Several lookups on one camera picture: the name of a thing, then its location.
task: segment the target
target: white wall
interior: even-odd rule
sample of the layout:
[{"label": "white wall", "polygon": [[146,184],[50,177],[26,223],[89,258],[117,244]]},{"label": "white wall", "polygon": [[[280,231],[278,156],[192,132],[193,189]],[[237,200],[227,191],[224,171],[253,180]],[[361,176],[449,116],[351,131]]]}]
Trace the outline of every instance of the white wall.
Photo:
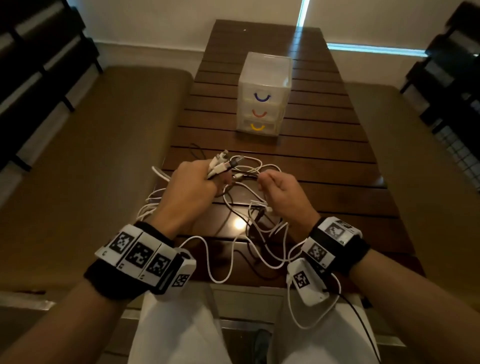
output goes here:
[{"label": "white wall", "polygon": [[[471,0],[480,4],[480,0]],[[425,49],[462,0],[310,0],[327,42]]]},{"label": "white wall", "polygon": [[301,0],[70,0],[102,42],[203,51],[215,19],[296,25]]}]

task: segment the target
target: wristband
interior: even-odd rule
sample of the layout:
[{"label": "wristband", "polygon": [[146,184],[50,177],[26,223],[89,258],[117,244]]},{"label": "wristband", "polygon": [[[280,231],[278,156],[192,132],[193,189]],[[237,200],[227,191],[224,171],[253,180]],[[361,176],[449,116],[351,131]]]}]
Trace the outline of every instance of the wristband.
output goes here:
[{"label": "wristband", "polygon": [[351,268],[370,249],[359,229],[329,217],[321,218],[302,246],[302,254],[320,276],[338,271],[348,276]]},{"label": "wristband", "polygon": [[132,300],[147,290],[173,298],[196,268],[188,251],[173,248],[172,240],[145,222],[126,225],[95,255],[99,259],[84,277],[113,300]]}]

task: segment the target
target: wooden table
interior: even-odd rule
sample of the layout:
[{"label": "wooden table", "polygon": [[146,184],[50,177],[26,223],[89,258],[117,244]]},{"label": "wooden table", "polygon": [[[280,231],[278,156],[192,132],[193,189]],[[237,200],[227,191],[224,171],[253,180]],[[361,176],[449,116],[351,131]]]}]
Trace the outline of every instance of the wooden table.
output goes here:
[{"label": "wooden table", "polygon": [[[237,85],[249,51],[294,60],[292,91],[278,138],[235,131]],[[191,143],[207,158],[227,149],[278,165],[296,176],[323,216],[334,215],[356,226],[373,248],[422,273],[320,29],[217,20],[163,170],[173,171],[182,161],[193,160]],[[246,183],[257,190],[255,181]],[[241,187],[233,188],[231,195],[235,209],[246,214],[252,195]],[[220,280],[229,270],[231,241],[243,230],[240,218],[218,198],[177,243],[190,235],[206,237],[212,273]],[[280,239],[276,242],[272,249],[280,255]],[[192,241],[188,248],[197,259],[194,278],[209,280],[203,243]],[[227,283],[285,287],[285,272],[267,268],[240,243]],[[342,284],[347,291],[355,290],[346,279]]]}]

